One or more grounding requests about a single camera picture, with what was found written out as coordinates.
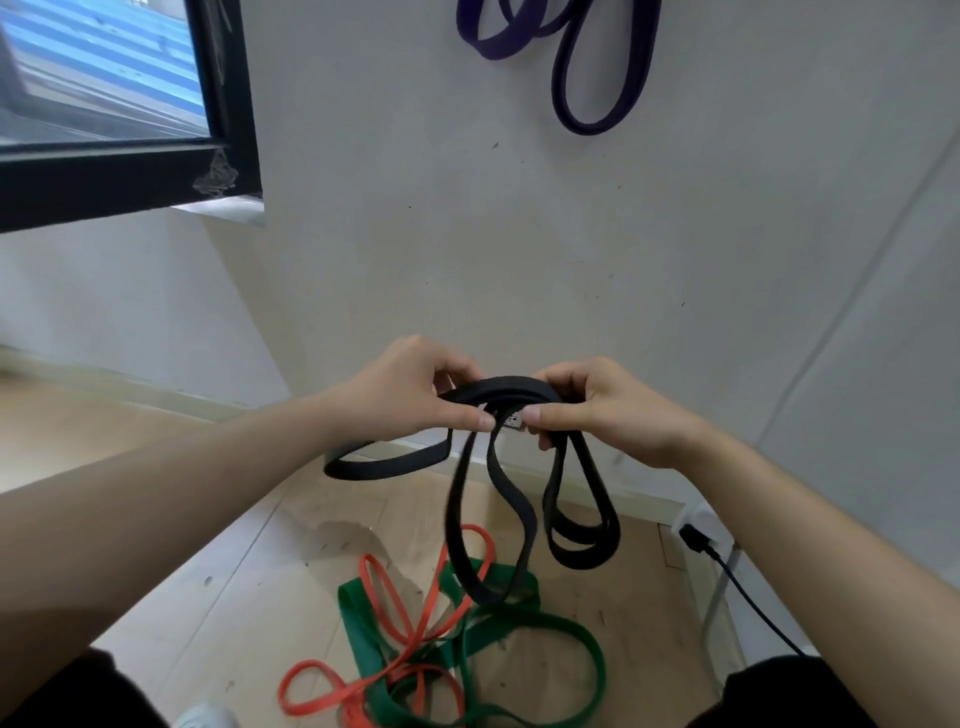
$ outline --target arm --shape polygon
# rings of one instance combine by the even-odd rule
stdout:
[[[609,359],[537,376],[587,401],[528,407],[524,422],[582,429],[685,475],[877,725],[960,725],[960,593]]]
[[[401,339],[354,379],[0,495],[0,717],[284,478],[347,442],[492,429],[467,356]]]

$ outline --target white shoe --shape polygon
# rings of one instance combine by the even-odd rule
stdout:
[[[177,718],[173,728],[240,728],[240,723],[223,706],[201,703]]]

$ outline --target finger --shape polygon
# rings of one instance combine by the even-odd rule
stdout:
[[[582,404],[528,404],[520,411],[520,419],[528,425],[545,430],[588,429],[589,403]]]
[[[450,375],[446,372],[435,372],[433,375],[433,389],[438,395],[453,389],[453,382],[450,381]]]
[[[433,356],[434,370],[446,372],[450,375],[453,383],[458,386],[484,378],[480,365],[472,357],[462,352],[457,352],[441,344],[434,344],[431,355]]]
[[[559,364],[541,369],[534,374],[535,379],[545,381],[557,390],[558,394],[569,396],[583,395],[587,389],[589,362],[562,361]]]
[[[428,427],[447,427],[449,429],[467,429],[473,432],[490,432],[496,425],[496,420],[490,412],[484,412],[479,407],[468,404],[454,404],[453,402],[435,400],[436,404],[430,412]]]

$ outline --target person's left hand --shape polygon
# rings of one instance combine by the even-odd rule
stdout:
[[[395,440],[429,427],[490,432],[491,414],[437,397],[482,378],[480,367],[466,354],[422,336],[407,336],[326,397],[335,402],[342,434],[350,442]]]

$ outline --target hand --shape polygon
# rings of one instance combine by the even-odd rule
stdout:
[[[676,468],[707,426],[602,356],[554,364],[534,377],[563,396],[576,393],[586,400],[524,407],[521,419],[540,436],[540,449],[553,447],[545,430],[579,429],[651,468]]]
[[[466,354],[422,336],[407,336],[325,396],[335,402],[347,442],[395,440],[429,427],[490,432],[491,414],[437,397],[482,378],[480,367]]]

